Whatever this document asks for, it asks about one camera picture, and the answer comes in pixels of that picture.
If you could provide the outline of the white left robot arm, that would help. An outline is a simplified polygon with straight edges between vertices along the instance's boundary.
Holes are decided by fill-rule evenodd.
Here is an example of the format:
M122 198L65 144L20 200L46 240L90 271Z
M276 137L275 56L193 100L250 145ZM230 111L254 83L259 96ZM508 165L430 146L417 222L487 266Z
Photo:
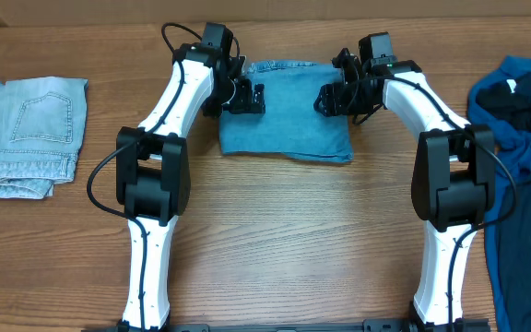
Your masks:
M127 303L120 331L166 331L171 243L191 191L187 136L200 111L261 113L263 88L241 76L245 58L214 41L183 44L166 89L138 127L116 138L116 199L131 241Z

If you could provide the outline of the long blue denim jeans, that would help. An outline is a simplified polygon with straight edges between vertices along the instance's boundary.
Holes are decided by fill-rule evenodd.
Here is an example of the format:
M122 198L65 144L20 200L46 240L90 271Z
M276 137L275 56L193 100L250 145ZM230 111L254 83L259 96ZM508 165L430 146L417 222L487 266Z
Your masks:
M249 65L245 75L265 86L265 113L223 113L219 143L223 154L283 154L296 160L347 163L354 151L344 116L325 117L313 108L320 88L340 82L330 64L265 60Z

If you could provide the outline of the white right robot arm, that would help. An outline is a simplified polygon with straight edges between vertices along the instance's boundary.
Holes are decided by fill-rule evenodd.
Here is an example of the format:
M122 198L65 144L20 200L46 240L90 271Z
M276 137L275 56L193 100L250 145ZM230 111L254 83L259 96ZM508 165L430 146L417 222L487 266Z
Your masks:
M313 105L317 112L363 122L385 108L418 141L411 200L424 223L424 248L404 330L490 330L488 320L464 316L462 288L477 227L494 203L492 132L454 113L413 61L399 62L391 53L361 61L342 49L332 65L343 80L321 87Z

